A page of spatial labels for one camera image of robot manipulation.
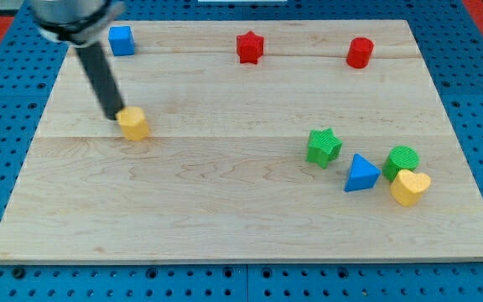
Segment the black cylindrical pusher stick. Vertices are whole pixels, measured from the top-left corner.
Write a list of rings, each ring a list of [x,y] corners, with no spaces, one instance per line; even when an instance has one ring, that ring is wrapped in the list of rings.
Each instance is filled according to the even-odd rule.
[[[75,52],[104,116],[108,120],[116,120],[116,115],[125,105],[101,43],[95,42],[88,47],[77,48]]]

